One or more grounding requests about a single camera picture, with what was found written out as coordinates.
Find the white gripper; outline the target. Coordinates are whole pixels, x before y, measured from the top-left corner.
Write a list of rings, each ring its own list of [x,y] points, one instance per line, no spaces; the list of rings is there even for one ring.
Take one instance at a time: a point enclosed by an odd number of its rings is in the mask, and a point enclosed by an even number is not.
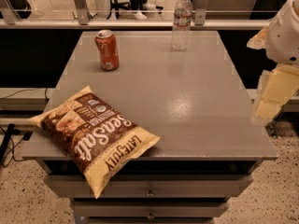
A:
[[[263,70],[253,103],[252,122],[267,125],[299,90],[299,0],[287,0],[276,16],[247,43],[250,49],[264,49],[278,63]]]

